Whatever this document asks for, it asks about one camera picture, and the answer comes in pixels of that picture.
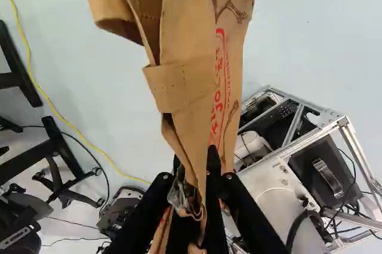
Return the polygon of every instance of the black panel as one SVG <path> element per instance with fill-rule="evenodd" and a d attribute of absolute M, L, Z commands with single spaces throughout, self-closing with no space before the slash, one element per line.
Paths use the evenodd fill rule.
<path fill-rule="evenodd" d="M 339 207 L 343 197 L 336 199 L 325 179 L 313 167 L 312 162 L 318 158 L 327 164 L 346 193 L 354 177 L 330 135 L 294 154 L 289 160 L 289 166 L 321 207 Z M 361 196 L 362 193 L 355 184 L 347 196 L 346 203 L 352 204 Z"/>

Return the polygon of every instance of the metal frame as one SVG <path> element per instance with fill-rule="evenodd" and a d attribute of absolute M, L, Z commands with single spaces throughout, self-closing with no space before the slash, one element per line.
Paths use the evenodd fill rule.
<path fill-rule="evenodd" d="M 380 200 L 382 197 L 382 185 L 378 182 L 378 180 L 376 180 L 374 174 L 372 173 L 369 162 L 367 161 L 366 155 L 363 152 L 362 147 L 356 138 L 355 130 L 349 118 L 346 115 L 343 115 L 332 109 L 323 108 L 321 106 L 315 105 L 306 100 L 300 99 L 298 97 L 295 97 L 291 94 L 288 94 L 276 88 L 272 88 L 270 86 L 265 86 L 261 88 L 258 92 L 256 92 L 255 95 L 253 95 L 252 97 L 244 101 L 244 103 L 242 104 L 241 114 L 242 115 L 245 114 L 247 109 L 250 108 L 251 105 L 255 104 L 256 102 L 260 101 L 262 98 L 266 96 L 273 99 L 276 102 L 276 105 L 271 107 L 267 111 L 263 112 L 261 115 L 257 116 L 252 121 L 245 124 L 244 126 L 242 126 L 239 129 L 239 133 L 245 131 L 245 129 L 248 126 L 254 124 L 261 117 L 269 115 L 272 111 L 275 111 L 275 109 L 280 108 L 283 105 L 283 103 L 285 103 L 288 100 L 291 100 L 298 105 L 297 111 L 289 127 L 288 133 L 284 139 L 282 147 L 274 150 L 273 152 L 266 155 L 259 162 L 241 171 L 240 172 L 241 175 L 244 175 L 245 172 L 248 172 L 251 168 L 256 167 L 259 163 L 264 163 L 266 161 L 274 161 L 276 159 L 276 160 L 284 160 L 285 162 L 288 162 L 292 154 L 295 154 L 296 152 L 306 148 L 307 146 L 311 145 L 317 140 L 325 137 L 328 134 L 333 133 L 334 131 L 339 131 L 342 135 L 342 138 L 344 139 L 347 146 L 349 147 L 349 150 L 352 153 L 353 158 L 356 164 L 358 165 L 362 173 L 362 176 L 366 180 L 366 183 L 370 189 L 370 192 L 372 194 L 374 201 L 369 201 L 369 204 L 372 206 L 371 208 L 373 208 L 374 206 L 374 210 L 368 212 L 368 215 L 372 217 L 372 219 L 362 218 L 361 222 L 360 222 L 360 217 L 353 216 L 353 215 L 341 214 L 336 216 L 336 219 L 344 220 L 344 221 L 348 221 L 348 222 L 352 222 L 356 224 L 362 223 L 362 226 L 365 226 L 369 229 L 382 231 L 382 224 L 376 220 L 376 219 L 381 219 L 381 215 L 382 215 L 382 205 Z M 309 109 L 311 112 L 313 112 L 319 117 L 318 122 L 316 124 L 316 128 L 306 133 L 305 135 L 297 138 L 296 140 L 292 140 L 293 135 L 301 120 L 301 115 L 303 113 L 303 110 L 305 108 Z M 331 218 L 335 213 L 336 212 L 333 212 L 333 211 L 324 212 L 324 214 L 329 218 Z M 339 239 L 336 239 L 338 241 L 334 242 L 334 244 L 331 247 L 331 250 L 332 251 L 339 250 L 351 244 L 359 243 L 363 241 L 364 239 L 367 239 L 371 235 L 372 234 L 370 233 L 370 231 L 365 231 L 362 234 L 357 234 L 351 238 L 340 237 Z"/>

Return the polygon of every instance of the dotted stitching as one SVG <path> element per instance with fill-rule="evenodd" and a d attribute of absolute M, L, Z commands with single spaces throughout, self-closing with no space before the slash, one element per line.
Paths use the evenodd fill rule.
<path fill-rule="evenodd" d="M 150 20 L 160 20 L 160 18 L 158 18 L 158 17 L 154 17 L 154 16 L 150 16 L 150 15 L 145 15 L 145 14 L 141 14 L 141 17 L 143 17 L 145 19 L 150 19 Z"/>

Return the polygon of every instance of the red lettering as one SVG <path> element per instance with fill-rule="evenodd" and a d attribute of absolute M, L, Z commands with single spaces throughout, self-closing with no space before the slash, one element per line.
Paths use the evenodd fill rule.
<path fill-rule="evenodd" d="M 221 112 L 223 110 L 223 104 L 222 103 L 218 103 L 216 106 L 216 111 L 219 109 L 219 111 Z"/>
<path fill-rule="evenodd" d="M 220 100 L 220 90 L 217 90 L 215 93 L 215 102 L 218 102 Z"/>
<path fill-rule="evenodd" d="M 223 67 L 223 58 L 219 58 L 217 63 L 217 70 L 220 71 Z"/>
<path fill-rule="evenodd" d="M 215 122 L 215 123 L 212 125 L 212 131 L 214 132 L 214 134 L 216 134 L 216 129 L 217 129 L 217 122 Z"/>

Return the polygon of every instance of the chair wheel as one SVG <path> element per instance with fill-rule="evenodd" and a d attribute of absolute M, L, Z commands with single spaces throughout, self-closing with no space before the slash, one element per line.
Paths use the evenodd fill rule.
<path fill-rule="evenodd" d="M 98 201 L 97 201 L 98 207 L 101 207 L 104 203 L 105 203 L 105 199 L 103 199 L 102 197 L 100 199 L 98 199 Z"/>
<path fill-rule="evenodd" d="M 95 167 L 91 171 L 94 172 L 94 176 L 100 176 L 102 174 L 102 169 L 99 167 Z"/>
<path fill-rule="evenodd" d="M 37 172 L 35 175 L 32 176 L 32 180 L 35 180 L 36 178 L 44 178 L 45 173 L 44 172 Z"/>

